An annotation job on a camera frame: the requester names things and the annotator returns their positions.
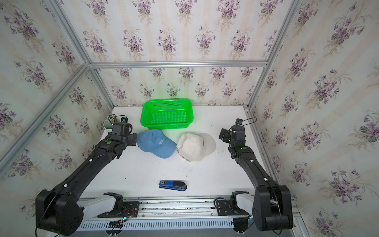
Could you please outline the blue baseball cap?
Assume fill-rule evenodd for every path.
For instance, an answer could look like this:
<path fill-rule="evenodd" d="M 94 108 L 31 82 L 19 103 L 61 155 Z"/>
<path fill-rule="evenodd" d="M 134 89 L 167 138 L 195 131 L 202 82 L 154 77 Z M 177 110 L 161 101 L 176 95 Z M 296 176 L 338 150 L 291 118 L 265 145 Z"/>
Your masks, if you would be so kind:
<path fill-rule="evenodd" d="M 137 146 L 146 153 L 161 158 L 169 158 L 176 150 L 177 144 L 166 137 L 159 129 L 153 129 L 137 135 Z"/>

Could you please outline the white baseball cap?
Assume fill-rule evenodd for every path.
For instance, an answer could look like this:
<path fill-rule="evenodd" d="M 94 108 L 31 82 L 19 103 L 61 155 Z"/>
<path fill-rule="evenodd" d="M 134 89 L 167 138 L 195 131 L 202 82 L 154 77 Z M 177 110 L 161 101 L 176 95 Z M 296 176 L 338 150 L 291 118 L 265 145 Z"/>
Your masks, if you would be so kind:
<path fill-rule="evenodd" d="M 185 133 L 180 136 L 176 147 L 183 159 L 199 162 L 216 150 L 216 142 L 207 133 Z"/>

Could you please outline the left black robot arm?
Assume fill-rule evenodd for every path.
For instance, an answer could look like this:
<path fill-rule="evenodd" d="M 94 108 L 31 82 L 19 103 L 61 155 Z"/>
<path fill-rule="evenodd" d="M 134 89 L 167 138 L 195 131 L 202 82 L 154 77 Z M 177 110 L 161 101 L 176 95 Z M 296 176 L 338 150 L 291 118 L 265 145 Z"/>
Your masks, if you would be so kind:
<path fill-rule="evenodd" d="M 137 135 L 125 121 L 115 122 L 112 131 L 95 145 L 91 155 L 52 190 L 42 190 L 35 199 L 36 229 L 63 236 L 73 234 L 91 218 L 78 201 L 96 175 L 111 161 L 119 159 L 128 146 L 135 146 Z"/>

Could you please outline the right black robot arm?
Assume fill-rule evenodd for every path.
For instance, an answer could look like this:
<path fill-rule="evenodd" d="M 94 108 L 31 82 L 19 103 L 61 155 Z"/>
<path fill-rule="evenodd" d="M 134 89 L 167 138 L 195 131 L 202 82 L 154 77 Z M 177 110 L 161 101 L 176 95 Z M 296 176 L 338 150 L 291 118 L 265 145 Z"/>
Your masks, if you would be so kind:
<path fill-rule="evenodd" d="M 279 185 L 258 162 L 254 151 L 246 145 L 245 128 L 235 124 L 222 128 L 219 139 L 227 143 L 231 158 L 244 170 L 255 193 L 232 193 L 237 209 L 249 213 L 259 231 L 290 230 L 294 227 L 291 193 Z"/>

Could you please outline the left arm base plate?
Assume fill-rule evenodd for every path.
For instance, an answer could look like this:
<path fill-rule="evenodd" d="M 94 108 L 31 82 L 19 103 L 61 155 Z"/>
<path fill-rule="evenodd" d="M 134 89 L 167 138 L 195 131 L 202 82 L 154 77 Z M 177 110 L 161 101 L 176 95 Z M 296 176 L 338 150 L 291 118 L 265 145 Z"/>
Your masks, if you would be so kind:
<path fill-rule="evenodd" d="M 137 217 L 139 205 L 138 201 L 124 201 L 122 206 L 116 205 L 112 211 L 102 213 L 97 218 Z"/>

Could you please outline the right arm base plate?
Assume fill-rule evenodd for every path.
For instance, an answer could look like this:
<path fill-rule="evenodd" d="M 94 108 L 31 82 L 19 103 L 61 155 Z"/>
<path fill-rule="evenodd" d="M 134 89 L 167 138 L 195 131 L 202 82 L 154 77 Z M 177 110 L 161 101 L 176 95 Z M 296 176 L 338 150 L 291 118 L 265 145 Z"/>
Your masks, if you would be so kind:
<path fill-rule="evenodd" d="M 216 198 L 214 200 L 218 216 L 249 216 L 249 213 L 242 209 L 234 209 L 230 200 L 225 198 Z"/>

